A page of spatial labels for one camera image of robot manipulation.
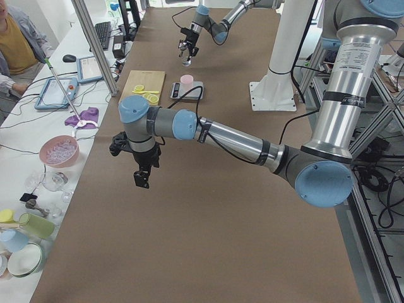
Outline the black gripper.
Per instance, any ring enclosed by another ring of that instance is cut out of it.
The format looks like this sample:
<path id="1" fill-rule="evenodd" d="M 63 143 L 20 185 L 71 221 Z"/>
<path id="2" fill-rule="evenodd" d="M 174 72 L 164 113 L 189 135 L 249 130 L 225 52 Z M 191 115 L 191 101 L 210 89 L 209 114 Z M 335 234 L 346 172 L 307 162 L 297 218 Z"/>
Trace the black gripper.
<path id="1" fill-rule="evenodd" d="M 183 54 L 184 46 L 186 45 L 187 47 L 194 47 L 191 53 L 191 57 L 196 57 L 199 51 L 199 48 L 196 47 L 199 33 L 186 27 L 181 28 L 181 33 L 185 35 L 185 38 L 179 41 L 178 49 L 180 51 L 180 54 Z"/>
<path id="2" fill-rule="evenodd" d="M 131 153 L 134 160 L 139 166 L 139 169 L 134 172 L 133 177 L 136 186 L 148 189 L 149 176 L 152 171 L 152 167 L 159 168 L 159 159 L 161 155 L 160 143 L 157 143 L 154 138 L 150 137 L 146 143 L 150 143 L 146 147 L 141 147 L 141 143 L 135 143 L 131 141 L 125 132 L 120 132 L 112 138 L 112 143 L 109 146 L 109 151 L 112 156 L 116 157 L 120 152 Z"/>

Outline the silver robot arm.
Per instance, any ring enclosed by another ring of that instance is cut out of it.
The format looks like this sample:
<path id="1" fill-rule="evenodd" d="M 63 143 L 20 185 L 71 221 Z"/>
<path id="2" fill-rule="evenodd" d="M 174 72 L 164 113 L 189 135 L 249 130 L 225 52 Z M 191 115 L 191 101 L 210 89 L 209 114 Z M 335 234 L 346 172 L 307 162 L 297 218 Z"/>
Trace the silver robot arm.
<path id="1" fill-rule="evenodd" d="M 212 37 L 214 43 L 222 45 L 229 36 L 232 25 L 251 8 L 278 9 L 284 1 L 239 1 L 236 6 L 219 22 L 215 22 L 210 16 L 210 9 L 198 5 L 193 20 L 188 27 L 181 27 L 181 33 L 185 38 L 179 41 L 179 57 L 184 66 L 191 64 L 191 59 L 196 57 L 199 48 L 197 42 L 202 29 L 205 29 Z"/>
<path id="2" fill-rule="evenodd" d="M 285 179 L 305 202 L 333 207 L 344 202 L 354 180 L 348 150 L 383 45 L 396 37 L 402 1 L 328 1 L 323 32 L 340 47 L 323 95 L 311 139 L 300 149 L 273 144 L 198 117 L 190 110 L 151 106 L 130 96 L 118 106 L 124 131 L 115 135 L 110 153 L 131 153 L 139 165 L 138 187 L 147 188 L 161 154 L 156 137 L 197 140 L 218 146 L 239 160 L 269 168 Z"/>

